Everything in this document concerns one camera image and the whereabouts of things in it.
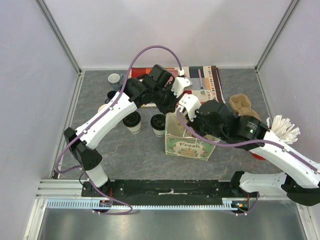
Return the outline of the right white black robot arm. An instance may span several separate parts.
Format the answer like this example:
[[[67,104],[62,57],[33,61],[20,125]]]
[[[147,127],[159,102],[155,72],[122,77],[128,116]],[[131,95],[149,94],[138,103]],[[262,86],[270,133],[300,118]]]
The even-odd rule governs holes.
[[[223,141],[222,147],[251,152],[283,171],[280,177],[236,172],[229,184],[233,196],[270,191],[304,206],[319,204],[320,164],[284,143],[266,124],[253,116],[236,116],[216,100],[188,103],[184,112],[187,129],[199,139],[214,136]]]

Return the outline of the white paper cup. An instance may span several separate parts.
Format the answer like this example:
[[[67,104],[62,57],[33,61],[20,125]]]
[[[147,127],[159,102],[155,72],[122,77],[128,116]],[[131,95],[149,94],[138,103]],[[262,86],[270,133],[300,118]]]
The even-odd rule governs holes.
[[[102,111],[105,107],[107,106],[107,104],[103,104],[102,106],[100,106],[99,107],[99,109],[98,109],[98,113],[100,112],[100,111]]]
[[[132,134],[137,134],[141,130],[141,115],[137,111],[127,115],[122,122]]]
[[[157,137],[165,136],[166,116],[163,114],[155,114],[150,120],[150,125]]]

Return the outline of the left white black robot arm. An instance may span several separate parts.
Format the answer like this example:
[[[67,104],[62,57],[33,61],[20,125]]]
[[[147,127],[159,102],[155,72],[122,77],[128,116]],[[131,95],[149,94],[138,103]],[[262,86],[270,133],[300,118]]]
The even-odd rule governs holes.
[[[104,136],[129,114],[142,105],[154,103],[163,113],[172,113],[184,92],[186,80],[174,77],[167,69],[156,64],[148,74],[129,78],[123,84],[124,91],[114,98],[90,120],[77,129],[64,131],[68,149],[81,164],[84,172],[93,182],[92,191],[99,197],[110,191],[107,174],[102,167],[102,156],[96,147]]]

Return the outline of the green paper gift bag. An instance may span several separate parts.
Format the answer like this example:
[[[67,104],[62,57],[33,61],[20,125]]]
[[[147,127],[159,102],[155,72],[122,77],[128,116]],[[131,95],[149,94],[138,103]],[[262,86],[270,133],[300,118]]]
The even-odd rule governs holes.
[[[207,161],[216,146],[194,137],[181,124],[177,113],[168,113],[165,120],[165,154]]]

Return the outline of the black coffee cup lid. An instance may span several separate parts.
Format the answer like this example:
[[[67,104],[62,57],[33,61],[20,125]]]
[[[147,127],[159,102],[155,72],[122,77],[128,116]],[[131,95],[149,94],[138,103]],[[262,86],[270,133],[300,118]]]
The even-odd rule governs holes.
[[[163,131],[166,125],[166,116],[163,114],[155,114],[150,119],[150,125],[154,130]]]

